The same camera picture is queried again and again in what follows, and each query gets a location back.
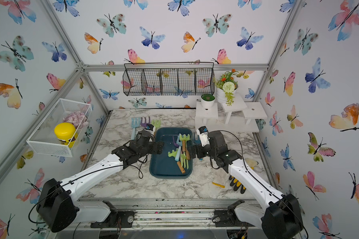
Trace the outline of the purple rake pink handle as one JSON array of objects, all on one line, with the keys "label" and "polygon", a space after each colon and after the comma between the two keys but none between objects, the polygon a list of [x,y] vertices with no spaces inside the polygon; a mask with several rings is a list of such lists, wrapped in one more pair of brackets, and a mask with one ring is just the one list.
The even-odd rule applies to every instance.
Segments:
[{"label": "purple rake pink handle", "polygon": [[143,117],[140,120],[140,125],[141,127],[145,128],[148,124],[151,123],[151,118],[150,117]]}]

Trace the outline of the teal fork yellow handle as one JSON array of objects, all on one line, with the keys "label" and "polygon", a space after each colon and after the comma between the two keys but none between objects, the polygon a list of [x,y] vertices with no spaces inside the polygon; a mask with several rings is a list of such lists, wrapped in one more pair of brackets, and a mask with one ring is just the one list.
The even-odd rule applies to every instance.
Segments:
[{"label": "teal fork yellow handle", "polygon": [[[196,132],[193,133],[193,144],[196,145],[196,146],[201,144],[199,136],[196,134]],[[198,156],[197,156],[197,159],[199,161],[203,160],[203,158],[199,158]]]}]

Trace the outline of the green wide fork wooden handle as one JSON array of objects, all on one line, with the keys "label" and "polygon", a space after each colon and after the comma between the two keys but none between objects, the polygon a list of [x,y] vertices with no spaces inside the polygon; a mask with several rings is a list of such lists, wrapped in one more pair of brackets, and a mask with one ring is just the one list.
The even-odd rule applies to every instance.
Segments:
[{"label": "green wide fork wooden handle", "polygon": [[152,120],[151,124],[155,127],[155,129],[159,129],[161,127],[161,120]]}]

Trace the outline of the teal plastic storage box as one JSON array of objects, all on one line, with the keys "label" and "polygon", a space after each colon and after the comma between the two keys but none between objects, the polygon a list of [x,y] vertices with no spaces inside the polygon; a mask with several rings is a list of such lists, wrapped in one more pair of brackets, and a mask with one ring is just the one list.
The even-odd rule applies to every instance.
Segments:
[{"label": "teal plastic storage box", "polygon": [[150,162],[150,174],[158,179],[187,179],[193,170],[192,161],[188,161],[189,168],[185,169],[185,174],[182,174],[178,168],[175,159],[168,157],[168,152],[177,148],[174,147],[172,136],[177,139],[180,134],[190,134],[192,131],[184,127],[163,127],[158,129],[156,133],[156,142],[164,142],[162,154],[152,155]]}]

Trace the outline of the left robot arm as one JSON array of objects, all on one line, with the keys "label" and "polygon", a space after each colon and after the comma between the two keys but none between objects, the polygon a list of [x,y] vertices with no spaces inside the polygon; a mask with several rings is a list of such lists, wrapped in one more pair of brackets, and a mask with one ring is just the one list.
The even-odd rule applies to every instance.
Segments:
[{"label": "left robot arm", "polygon": [[148,155],[161,154],[164,142],[155,141],[153,133],[143,130],[134,140],[112,150],[103,160],[69,178],[47,181],[36,204],[43,222],[53,233],[66,229],[72,223],[104,223],[120,225],[118,210],[109,202],[96,206],[83,206],[80,197],[96,184]]}]

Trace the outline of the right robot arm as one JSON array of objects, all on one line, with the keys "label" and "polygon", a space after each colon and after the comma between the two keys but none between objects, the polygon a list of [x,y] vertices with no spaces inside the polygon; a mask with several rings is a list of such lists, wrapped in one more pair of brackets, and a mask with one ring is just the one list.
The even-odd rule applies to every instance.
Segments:
[{"label": "right robot arm", "polygon": [[196,133],[200,143],[190,146],[190,157],[208,156],[217,169],[240,182],[260,205],[237,201],[231,205],[234,219],[256,226],[269,239],[293,239],[306,230],[297,198],[283,194],[251,169],[240,153],[228,148],[221,130],[208,132],[202,126]]}]

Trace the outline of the light blue rake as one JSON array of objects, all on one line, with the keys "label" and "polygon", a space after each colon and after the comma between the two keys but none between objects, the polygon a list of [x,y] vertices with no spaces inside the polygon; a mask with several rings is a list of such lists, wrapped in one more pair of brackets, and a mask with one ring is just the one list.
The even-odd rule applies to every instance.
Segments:
[{"label": "light blue rake", "polygon": [[177,148],[177,153],[175,156],[175,161],[179,161],[180,162],[180,155],[182,153],[181,148],[182,148],[182,141],[180,140],[181,134],[179,133],[178,137],[177,137],[177,144],[179,145],[179,147]]}]

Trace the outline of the yellow marker on table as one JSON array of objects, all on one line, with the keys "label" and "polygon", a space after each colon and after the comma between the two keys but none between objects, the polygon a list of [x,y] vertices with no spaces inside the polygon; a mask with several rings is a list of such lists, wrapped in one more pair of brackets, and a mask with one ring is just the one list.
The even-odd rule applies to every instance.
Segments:
[{"label": "yellow marker on table", "polygon": [[225,186],[222,185],[222,184],[218,184],[218,183],[215,183],[215,182],[212,182],[212,184],[213,184],[214,186],[217,186],[217,187],[220,187],[220,188],[225,188]]}]

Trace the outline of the yellow black work glove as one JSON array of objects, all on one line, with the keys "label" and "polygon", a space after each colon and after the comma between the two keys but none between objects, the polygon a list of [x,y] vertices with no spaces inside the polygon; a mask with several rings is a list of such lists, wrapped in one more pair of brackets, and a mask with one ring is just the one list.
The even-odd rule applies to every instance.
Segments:
[{"label": "yellow black work glove", "polygon": [[[245,162],[252,170],[254,170],[254,168],[259,164],[258,161],[253,159],[245,159]],[[245,193],[246,188],[236,178],[230,175],[229,181],[230,181],[230,186],[233,188],[234,191],[240,191],[241,194]]]}]

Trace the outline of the white tiered display stand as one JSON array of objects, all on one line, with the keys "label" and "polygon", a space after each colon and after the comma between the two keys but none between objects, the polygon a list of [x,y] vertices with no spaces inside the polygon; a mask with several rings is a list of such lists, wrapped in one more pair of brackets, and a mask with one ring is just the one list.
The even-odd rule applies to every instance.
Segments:
[{"label": "white tiered display stand", "polygon": [[222,112],[218,111],[219,104],[215,102],[209,109],[202,107],[201,102],[196,104],[195,128],[206,126],[208,131],[227,130],[231,132],[259,132],[256,120],[268,118],[260,102],[245,102],[240,95],[234,99],[231,106],[221,104]]}]

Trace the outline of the small white pot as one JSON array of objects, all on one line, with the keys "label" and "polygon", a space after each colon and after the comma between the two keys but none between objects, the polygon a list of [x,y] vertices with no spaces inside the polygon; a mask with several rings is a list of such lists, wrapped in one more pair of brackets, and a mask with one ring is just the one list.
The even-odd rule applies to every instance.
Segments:
[{"label": "small white pot", "polygon": [[201,96],[201,105],[204,109],[211,109],[214,105],[215,97],[212,94],[203,94]]}]

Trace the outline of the white pot with flowers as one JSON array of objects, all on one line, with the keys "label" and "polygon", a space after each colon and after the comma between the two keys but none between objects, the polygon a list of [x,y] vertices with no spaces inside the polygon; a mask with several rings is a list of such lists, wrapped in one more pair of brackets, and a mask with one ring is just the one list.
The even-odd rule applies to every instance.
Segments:
[{"label": "white pot with flowers", "polygon": [[217,89],[217,101],[227,106],[232,106],[235,98],[235,91],[238,88],[238,83],[235,81],[235,77],[238,72],[235,69],[224,72],[218,80],[215,80],[215,86]]}]

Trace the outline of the pink flower bundle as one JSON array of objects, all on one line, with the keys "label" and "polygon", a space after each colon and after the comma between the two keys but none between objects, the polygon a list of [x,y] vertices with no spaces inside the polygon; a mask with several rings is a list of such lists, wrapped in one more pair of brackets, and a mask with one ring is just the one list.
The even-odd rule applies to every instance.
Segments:
[{"label": "pink flower bundle", "polygon": [[89,125],[89,122],[87,121],[87,116],[81,111],[70,113],[63,119],[63,122],[70,123],[74,125],[75,128],[83,128]]}]

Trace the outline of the yellow lidded jar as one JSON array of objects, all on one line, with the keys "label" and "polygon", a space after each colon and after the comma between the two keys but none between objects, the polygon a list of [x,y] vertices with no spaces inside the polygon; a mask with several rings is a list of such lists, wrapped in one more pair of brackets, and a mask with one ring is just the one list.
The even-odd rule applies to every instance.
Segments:
[{"label": "yellow lidded jar", "polygon": [[60,143],[62,145],[67,145],[69,148],[74,146],[75,141],[78,138],[77,130],[74,125],[67,122],[58,124],[54,128],[54,133]]}]

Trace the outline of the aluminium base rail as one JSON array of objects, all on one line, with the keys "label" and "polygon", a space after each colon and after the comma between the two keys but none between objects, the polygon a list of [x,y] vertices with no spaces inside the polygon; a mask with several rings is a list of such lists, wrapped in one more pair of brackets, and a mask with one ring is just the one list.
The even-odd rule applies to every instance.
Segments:
[{"label": "aluminium base rail", "polygon": [[74,223],[91,223],[93,228],[235,227],[247,223],[262,229],[268,238],[291,238],[303,228],[297,200],[289,195],[263,208],[238,200],[227,209],[117,209],[109,201],[75,206],[70,199],[48,200],[37,210],[54,233]]}]

